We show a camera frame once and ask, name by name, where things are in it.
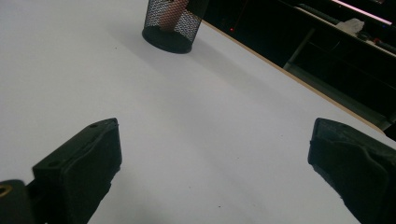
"white tabletop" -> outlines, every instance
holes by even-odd
[[[314,121],[396,144],[204,24],[189,54],[152,47],[147,3],[0,1],[0,179],[117,118],[90,223],[358,223],[307,162]]]

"mesh pencil cup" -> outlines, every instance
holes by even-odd
[[[188,53],[209,0],[149,0],[143,37],[153,46]]]

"black mesh cup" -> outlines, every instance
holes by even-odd
[[[153,46],[188,53],[209,0],[149,0],[143,37]]]

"white object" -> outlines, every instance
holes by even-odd
[[[354,18],[354,19],[351,19],[351,20],[345,21],[345,22],[341,21],[335,26],[338,29],[343,30],[344,32],[347,32],[350,34],[356,34],[361,29],[363,29],[364,21],[360,21],[360,20]]]

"white table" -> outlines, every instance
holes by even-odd
[[[202,25],[192,52],[141,36],[146,1],[0,1],[0,179],[117,118],[121,171],[90,223],[358,223],[307,163],[316,118],[396,147]]]

